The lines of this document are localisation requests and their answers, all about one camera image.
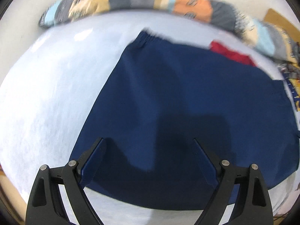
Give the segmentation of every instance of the navy blue cloth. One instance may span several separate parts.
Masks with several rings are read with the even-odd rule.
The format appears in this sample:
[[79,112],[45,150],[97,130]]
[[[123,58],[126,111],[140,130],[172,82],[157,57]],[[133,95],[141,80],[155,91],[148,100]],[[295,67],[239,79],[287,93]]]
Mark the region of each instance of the navy blue cloth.
[[297,135],[282,81],[141,32],[97,97],[70,160],[103,137],[107,150],[88,187],[138,206],[199,210],[217,180],[198,165],[193,138],[232,164],[256,163],[272,188],[298,168]]

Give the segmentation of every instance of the elastic waistband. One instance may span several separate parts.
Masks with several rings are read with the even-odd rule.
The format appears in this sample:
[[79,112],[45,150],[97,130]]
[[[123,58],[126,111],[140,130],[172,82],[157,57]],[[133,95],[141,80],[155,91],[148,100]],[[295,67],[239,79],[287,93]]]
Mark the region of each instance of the elastic waistband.
[[160,37],[150,35],[148,31],[142,30],[136,39],[132,42],[132,45],[136,47],[143,47],[146,43],[152,42],[154,40],[162,40]]

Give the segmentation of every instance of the patterned fabric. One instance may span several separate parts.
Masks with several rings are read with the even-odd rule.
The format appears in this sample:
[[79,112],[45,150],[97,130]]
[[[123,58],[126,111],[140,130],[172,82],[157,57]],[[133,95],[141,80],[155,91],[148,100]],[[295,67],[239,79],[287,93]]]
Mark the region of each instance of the patterned fabric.
[[[58,0],[43,13],[39,25],[49,28],[120,9],[157,9],[211,23],[233,32],[263,55],[289,61],[297,68],[300,62],[299,46],[282,28],[245,15],[233,5],[217,0]],[[300,80],[292,78],[290,82],[299,98]]]

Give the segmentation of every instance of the white wall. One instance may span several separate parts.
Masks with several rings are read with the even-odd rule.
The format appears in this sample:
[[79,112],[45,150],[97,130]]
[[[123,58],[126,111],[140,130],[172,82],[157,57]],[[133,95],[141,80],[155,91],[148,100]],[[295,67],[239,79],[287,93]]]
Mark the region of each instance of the white wall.
[[0,85],[9,69],[44,32],[42,13],[55,0],[13,0],[0,20]]

